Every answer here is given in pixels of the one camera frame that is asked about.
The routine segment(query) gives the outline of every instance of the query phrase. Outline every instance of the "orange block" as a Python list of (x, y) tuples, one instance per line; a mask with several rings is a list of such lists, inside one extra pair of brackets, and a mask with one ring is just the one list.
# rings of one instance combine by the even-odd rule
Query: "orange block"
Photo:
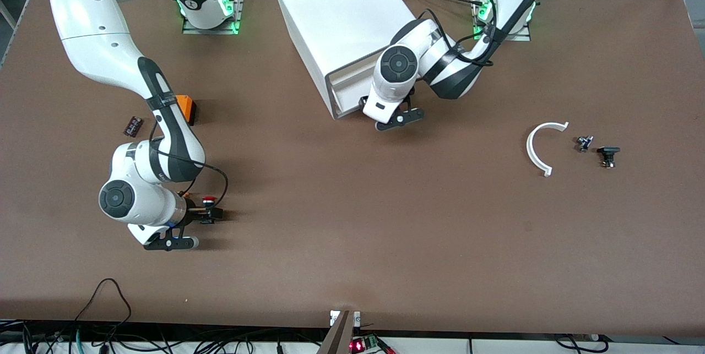
[(176, 101), (188, 125), (193, 126), (196, 122), (196, 103), (188, 95), (177, 95)]

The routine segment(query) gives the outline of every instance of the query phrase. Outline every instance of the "small metal part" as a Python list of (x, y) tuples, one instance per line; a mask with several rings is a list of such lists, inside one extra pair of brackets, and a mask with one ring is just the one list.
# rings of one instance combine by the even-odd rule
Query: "small metal part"
[(142, 123), (144, 123), (143, 118), (133, 116), (133, 118), (130, 119), (130, 123), (128, 124), (128, 126), (125, 127), (123, 134), (131, 138), (136, 137), (137, 133), (139, 132), (139, 128), (142, 126)]
[(580, 153), (586, 153), (587, 148), (590, 147), (590, 144), (592, 143), (593, 136), (587, 136), (587, 137), (580, 137), (577, 139), (577, 151)]
[(615, 153), (618, 153), (620, 148), (616, 146), (602, 146), (602, 148), (597, 149), (597, 153), (601, 153), (604, 161), (602, 165), (605, 168), (614, 168), (615, 166)]

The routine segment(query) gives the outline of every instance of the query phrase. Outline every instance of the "tabletop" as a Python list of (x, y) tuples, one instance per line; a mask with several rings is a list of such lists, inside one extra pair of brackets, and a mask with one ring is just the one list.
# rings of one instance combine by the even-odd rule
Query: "tabletop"
[[(471, 30), (463, 3), (404, 1)], [(425, 119), (385, 133), (330, 118), (276, 0), (245, 0), (234, 36), (181, 35), (171, 0), (124, 3), (231, 181), (226, 220), (165, 253), (96, 201), (149, 109), (81, 76), (30, 0), (0, 70), (2, 317), (73, 319), (113, 277), (142, 322), (322, 327), (349, 308), (375, 329), (703, 336), (705, 63), (683, 1), (540, 1), (531, 42), (460, 100), (416, 86)], [(525, 141), (548, 121), (570, 125), (536, 136), (545, 178)], [(617, 166), (581, 135), (619, 146)], [(193, 193), (221, 190), (203, 171)], [(124, 316), (106, 288), (85, 318)]]

